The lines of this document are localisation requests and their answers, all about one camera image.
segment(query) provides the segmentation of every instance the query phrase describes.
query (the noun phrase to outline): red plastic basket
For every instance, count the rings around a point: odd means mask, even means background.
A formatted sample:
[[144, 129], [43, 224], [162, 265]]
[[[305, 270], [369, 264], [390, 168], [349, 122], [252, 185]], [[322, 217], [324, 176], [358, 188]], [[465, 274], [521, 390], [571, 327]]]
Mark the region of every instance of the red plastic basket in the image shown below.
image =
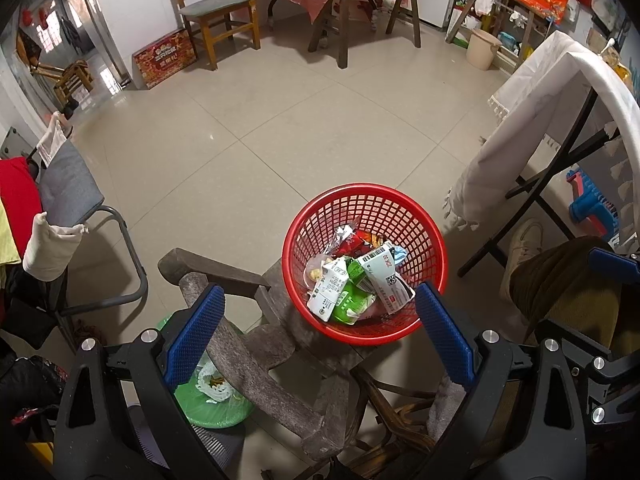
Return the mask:
[[287, 291], [300, 314], [323, 334], [354, 345], [380, 345], [400, 339], [420, 326], [412, 301], [395, 314], [354, 325], [325, 323], [306, 307], [308, 289], [303, 274], [308, 260], [320, 253], [338, 226], [360, 218], [359, 228], [404, 247], [408, 258], [398, 272], [413, 288], [425, 280], [444, 292], [447, 251], [435, 222], [407, 195], [378, 184], [347, 184], [325, 191], [294, 219], [282, 250]]

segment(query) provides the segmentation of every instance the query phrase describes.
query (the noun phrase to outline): white sneaker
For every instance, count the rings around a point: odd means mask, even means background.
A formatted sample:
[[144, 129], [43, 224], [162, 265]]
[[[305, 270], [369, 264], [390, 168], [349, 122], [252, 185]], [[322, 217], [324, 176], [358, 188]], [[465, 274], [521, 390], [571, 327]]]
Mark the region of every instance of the white sneaker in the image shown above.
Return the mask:
[[500, 297], [503, 300], [511, 301], [509, 285], [511, 275], [516, 268], [538, 256], [542, 252], [542, 224], [535, 218], [530, 218], [516, 229], [509, 245], [507, 255], [507, 267], [504, 269], [504, 276], [500, 284]]

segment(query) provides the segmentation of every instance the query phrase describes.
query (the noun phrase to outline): green plastic stool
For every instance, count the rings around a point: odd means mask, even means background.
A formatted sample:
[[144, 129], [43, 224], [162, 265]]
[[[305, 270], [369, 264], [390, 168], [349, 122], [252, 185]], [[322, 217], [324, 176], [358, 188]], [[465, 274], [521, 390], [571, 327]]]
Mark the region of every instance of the green plastic stool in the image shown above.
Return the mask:
[[[165, 317], [158, 323], [158, 330], [162, 329], [170, 317], [171, 315]], [[234, 324], [231, 325], [236, 329], [236, 332], [239, 334], [242, 333], [237, 326]], [[207, 402], [209, 397], [196, 388], [197, 383], [198, 374], [194, 370], [189, 382], [181, 384], [174, 392], [175, 399], [178, 401], [178, 404], [180, 404], [184, 415], [191, 424], [209, 430], [230, 428], [245, 420], [254, 410], [253, 403], [245, 399], [238, 392], [222, 402], [215, 404]]]

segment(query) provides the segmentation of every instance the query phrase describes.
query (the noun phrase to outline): doorway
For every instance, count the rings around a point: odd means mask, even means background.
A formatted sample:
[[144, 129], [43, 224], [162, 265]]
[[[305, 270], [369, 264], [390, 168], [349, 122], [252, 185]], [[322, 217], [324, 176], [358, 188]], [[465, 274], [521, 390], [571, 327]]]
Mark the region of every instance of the doorway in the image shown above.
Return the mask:
[[0, 34], [2, 62], [44, 123], [73, 123], [130, 82], [98, 0], [22, 0]]

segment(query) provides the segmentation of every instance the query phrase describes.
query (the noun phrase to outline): beige bucket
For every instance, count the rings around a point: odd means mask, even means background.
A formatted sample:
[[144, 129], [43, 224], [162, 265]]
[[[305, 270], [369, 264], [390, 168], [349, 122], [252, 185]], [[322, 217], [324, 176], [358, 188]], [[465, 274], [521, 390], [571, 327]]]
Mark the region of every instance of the beige bucket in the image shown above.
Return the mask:
[[491, 63], [494, 62], [495, 53], [498, 52], [502, 43], [484, 30], [475, 28], [471, 32], [466, 60], [480, 70], [489, 70]]

